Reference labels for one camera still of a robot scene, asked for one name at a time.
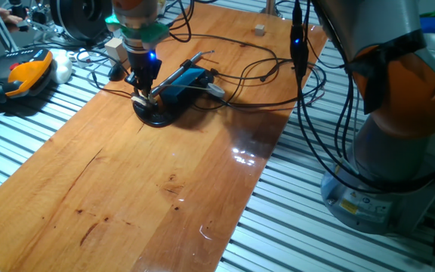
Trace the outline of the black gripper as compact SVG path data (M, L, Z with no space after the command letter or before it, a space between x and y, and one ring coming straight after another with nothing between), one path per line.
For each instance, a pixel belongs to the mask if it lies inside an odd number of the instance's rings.
M125 81L134 86L133 95L141 97L141 88L143 96L147 100L152 100L153 81L159 74L162 61L157 58L155 51L128 52L128 61L131 67L131 73L126 76Z

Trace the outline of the person left hand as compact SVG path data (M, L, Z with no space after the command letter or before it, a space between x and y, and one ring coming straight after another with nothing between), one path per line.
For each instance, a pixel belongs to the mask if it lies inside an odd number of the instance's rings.
M9 10L4 8L0 8L0 17L5 23L9 32L18 32L20 30L18 24L23 21L21 17L13 15Z

